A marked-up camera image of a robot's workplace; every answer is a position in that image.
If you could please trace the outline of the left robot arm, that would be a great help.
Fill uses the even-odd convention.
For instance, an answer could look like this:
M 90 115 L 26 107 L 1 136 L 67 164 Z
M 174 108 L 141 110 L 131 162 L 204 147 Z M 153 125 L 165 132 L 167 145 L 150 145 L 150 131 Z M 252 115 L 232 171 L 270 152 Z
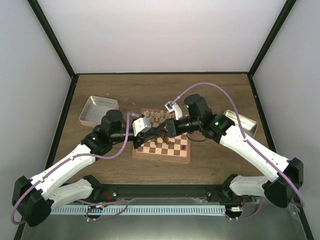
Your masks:
M 108 205 L 102 197 L 102 184 L 92 175 L 75 183 L 65 182 L 97 160 L 112 160 L 125 149 L 128 142 L 135 148 L 161 135 L 144 115 L 109 110 L 97 125 L 67 156 L 31 178 L 20 177 L 14 184 L 10 220 L 15 225 L 34 227 L 50 213 L 66 204 L 81 202 L 89 205 Z

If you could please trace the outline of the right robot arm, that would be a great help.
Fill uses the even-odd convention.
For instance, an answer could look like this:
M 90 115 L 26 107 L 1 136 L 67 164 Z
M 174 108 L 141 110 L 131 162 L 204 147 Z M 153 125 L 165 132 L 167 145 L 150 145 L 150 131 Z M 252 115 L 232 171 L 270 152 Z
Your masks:
M 256 177 L 231 175 L 227 180 L 229 184 L 222 188 L 225 200 L 232 202 L 242 195 L 266 197 L 280 208 L 286 208 L 293 201 L 294 188 L 303 185 L 304 165 L 301 160 L 296 157 L 289 160 L 242 133 L 233 120 L 224 114 L 212 113 L 199 94 L 186 97 L 184 104 L 188 116 L 183 116 L 177 103 L 168 101 L 165 104 L 167 110 L 175 114 L 174 120 L 166 121 L 169 136 L 199 131 L 205 138 L 234 151 L 262 173 Z

